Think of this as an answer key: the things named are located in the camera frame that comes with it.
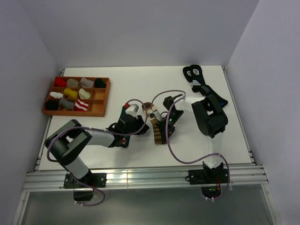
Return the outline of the brown striped sock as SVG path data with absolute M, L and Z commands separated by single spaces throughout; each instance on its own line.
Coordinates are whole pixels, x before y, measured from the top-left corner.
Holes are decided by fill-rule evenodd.
M 166 144 L 165 132 L 157 126 L 157 123 L 161 122 L 162 118 L 156 106 L 151 102 L 145 102 L 142 110 L 146 115 L 147 120 L 152 124 L 155 144 Z

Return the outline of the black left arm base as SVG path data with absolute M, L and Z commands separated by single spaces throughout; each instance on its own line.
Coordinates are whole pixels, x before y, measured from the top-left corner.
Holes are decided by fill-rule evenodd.
M 96 206 L 105 200 L 105 193 L 99 188 L 106 186 L 106 173 L 87 173 L 81 179 L 77 179 L 73 174 L 66 174 L 63 188 L 73 189 L 73 199 L 75 203 L 82 206 Z M 88 203 L 96 194 L 101 194 L 102 199 L 97 203 Z

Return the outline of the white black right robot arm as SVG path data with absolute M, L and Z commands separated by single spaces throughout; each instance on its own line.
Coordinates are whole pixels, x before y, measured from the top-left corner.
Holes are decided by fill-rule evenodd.
M 190 165 L 202 160 L 203 165 L 207 167 L 203 171 L 204 180 L 209 183 L 214 182 L 219 177 L 217 168 L 226 163 L 225 158 L 221 154 L 221 145 L 223 133 L 228 124 L 228 117 L 217 97 L 214 95 L 186 97 L 179 94 L 174 97 L 166 97 L 163 105 L 168 110 L 168 114 L 162 121 L 157 122 L 162 142 L 167 144 L 174 159 L 182 164 Z M 184 112 L 194 114 L 196 124 L 208 142 L 208 154 L 190 162 L 182 161 L 176 157 L 169 142 L 169 138 L 175 131 L 174 125 Z

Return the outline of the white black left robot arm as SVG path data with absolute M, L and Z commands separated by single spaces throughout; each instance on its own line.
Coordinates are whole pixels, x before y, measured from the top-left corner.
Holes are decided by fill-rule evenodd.
M 113 148 L 122 143 L 124 137 L 143 135 L 149 126 L 141 115 L 124 114 L 106 129 L 83 127 L 72 119 L 45 140 L 47 159 L 57 162 L 75 176 L 75 183 L 86 187 L 91 183 L 90 169 L 79 155 L 87 145 Z

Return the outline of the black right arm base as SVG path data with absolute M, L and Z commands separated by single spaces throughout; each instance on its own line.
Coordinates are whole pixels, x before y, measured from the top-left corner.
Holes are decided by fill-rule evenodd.
M 214 169 L 203 168 L 189 170 L 185 181 L 189 182 L 190 185 L 209 185 L 201 187 L 201 192 L 205 197 L 215 199 L 221 196 L 221 185 L 227 185 L 229 177 L 228 170 L 223 167 Z

